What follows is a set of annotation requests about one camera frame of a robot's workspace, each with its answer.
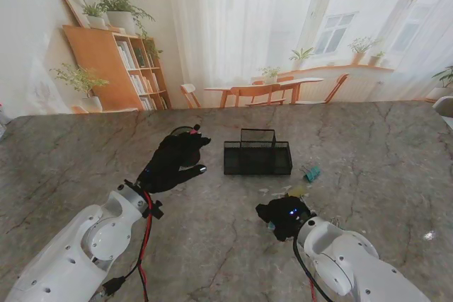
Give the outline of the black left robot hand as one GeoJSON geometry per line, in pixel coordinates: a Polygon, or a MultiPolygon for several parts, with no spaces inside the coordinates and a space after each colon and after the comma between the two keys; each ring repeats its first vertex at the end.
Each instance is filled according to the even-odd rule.
{"type": "Polygon", "coordinates": [[[207,167],[199,164],[200,149],[211,139],[184,132],[168,135],[159,144],[136,183],[150,194],[161,193],[203,174],[207,167]]]}

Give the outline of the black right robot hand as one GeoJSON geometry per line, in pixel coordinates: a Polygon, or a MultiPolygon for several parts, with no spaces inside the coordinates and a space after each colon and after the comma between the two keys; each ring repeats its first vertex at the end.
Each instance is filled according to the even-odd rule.
{"type": "Polygon", "coordinates": [[[268,204],[258,204],[256,212],[265,223],[274,226],[273,233],[281,242],[296,236],[299,229],[316,216],[302,199],[293,196],[273,199],[268,204]]]}

